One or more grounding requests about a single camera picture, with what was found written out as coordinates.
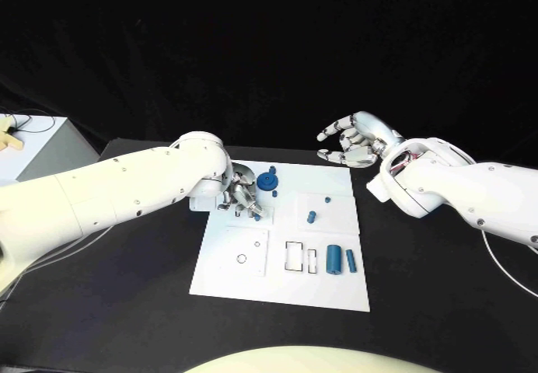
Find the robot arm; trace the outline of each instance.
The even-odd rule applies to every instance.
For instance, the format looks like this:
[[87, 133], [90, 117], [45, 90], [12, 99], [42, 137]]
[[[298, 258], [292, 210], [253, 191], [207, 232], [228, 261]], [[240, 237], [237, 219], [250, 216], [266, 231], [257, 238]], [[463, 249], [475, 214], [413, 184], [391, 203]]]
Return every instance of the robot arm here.
[[[472, 227], [538, 247], [538, 171], [500, 163], [476, 164], [474, 158], [439, 138], [406, 141], [367, 112], [351, 117], [355, 118], [355, 122], [350, 121], [355, 123], [351, 128], [355, 138], [363, 136], [364, 140], [347, 148], [342, 136], [345, 153], [334, 157], [335, 153], [322, 150], [319, 156], [332, 162], [342, 160], [338, 163], [352, 167], [375, 162], [374, 159], [368, 165], [358, 166], [360, 152], [363, 155], [371, 152], [375, 158], [384, 159], [380, 174], [367, 185], [381, 202], [391, 199], [417, 218], [449, 204]], [[326, 134], [338, 132], [338, 129], [329, 131], [331, 127], [338, 126], [328, 127], [319, 135], [321, 141]]]
[[[249, 187], [220, 138], [191, 132], [174, 145], [0, 188], [0, 294], [62, 244], [185, 197], [217, 197], [228, 188]], [[250, 202], [244, 207], [263, 215]]]

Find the white board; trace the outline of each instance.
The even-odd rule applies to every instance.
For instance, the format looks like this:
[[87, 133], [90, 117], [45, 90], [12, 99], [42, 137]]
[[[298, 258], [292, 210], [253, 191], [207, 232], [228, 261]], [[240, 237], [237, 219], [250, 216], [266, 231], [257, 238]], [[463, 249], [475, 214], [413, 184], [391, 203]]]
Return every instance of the white board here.
[[[368, 312], [360, 222], [350, 169], [285, 163], [236, 162], [247, 165], [256, 175], [267, 172], [270, 166], [276, 167], [279, 196], [273, 197], [272, 192], [257, 190], [257, 201], [270, 211], [267, 220], [263, 218], [256, 221], [247, 218], [246, 211], [240, 218], [233, 211], [210, 213], [189, 293]], [[319, 220], [312, 225], [303, 225], [302, 221], [306, 222], [309, 211], [316, 208], [321, 212]], [[253, 249], [253, 241], [260, 242], [257, 247], [263, 249], [254, 251], [256, 270], [247, 270], [250, 257], [247, 256], [247, 261], [240, 263], [238, 255], [247, 249]], [[285, 269], [286, 242], [303, 244], [302, 271]], [[342, 247], [341, 275], [328, 274], [325, 271], [328, 245]], [[309, 273], [312, 249], [316, 250], [316, 274]], [[348, 249], [355, 253], [357, 273], [350, 272], [345, 257]], [[260, 274], [263, 263], [264, 274]]]

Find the black table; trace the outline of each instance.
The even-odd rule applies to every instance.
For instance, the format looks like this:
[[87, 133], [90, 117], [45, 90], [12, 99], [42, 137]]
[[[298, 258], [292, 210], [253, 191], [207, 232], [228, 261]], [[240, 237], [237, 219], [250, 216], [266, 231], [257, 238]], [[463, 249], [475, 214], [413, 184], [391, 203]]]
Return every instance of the black table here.
[[[116, 140], [103, 157], [158, 145]], [[328, 165], [313, 152], [228, 151], [233, 159]], [[450, 207], [407, 216], [365, 189], [375, 167], [351, 172], [371, 313], [189, 295], [208, 213], [182, 200], [24, 277], [0, 313], [0, 363], [176, 372], [243, 350], [305, 344], [442, 371], [538, 371], [538, 299], [497, 268], [481, 233]], [[537, 289], [538, 256], [497, 237], [491, 244]]]

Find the black curtain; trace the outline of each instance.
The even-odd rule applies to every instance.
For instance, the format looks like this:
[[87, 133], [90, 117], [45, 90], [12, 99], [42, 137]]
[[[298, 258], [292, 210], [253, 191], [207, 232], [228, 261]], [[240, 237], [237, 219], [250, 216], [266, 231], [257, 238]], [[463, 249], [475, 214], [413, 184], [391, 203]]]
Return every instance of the black curtain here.
[[368, 110], [478, 160], [538, 166], [528, 2], [3, 3], [0, 105], [71, 117], [99, 148], [211, 131], [315, 140]]

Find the robotic hand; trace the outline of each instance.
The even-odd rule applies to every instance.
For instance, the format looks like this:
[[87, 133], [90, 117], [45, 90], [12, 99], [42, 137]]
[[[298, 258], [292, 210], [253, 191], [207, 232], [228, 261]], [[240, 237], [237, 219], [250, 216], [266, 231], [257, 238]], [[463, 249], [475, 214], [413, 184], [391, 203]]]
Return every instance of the robotic hand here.
[[476, 163], [439, 138], [406, 140], [370, 113], [338, 120], [319, 134], [345, 130], [345, 152], [319, 150], [319, 157], [350, 167], [373, 166], [383, 158], [380, 174], [367, 187], [381, 202], [422, 218], [449, 204], [472, 227], [538, 247], [538, 171], [501, 163]]
[[169, 148], [122, 155], [81, 169], [0, 188], [0, 294], [51, 250], [185, 197], [224, 194], [224, 209], [264, 216], [256, 178], [207, 132]]

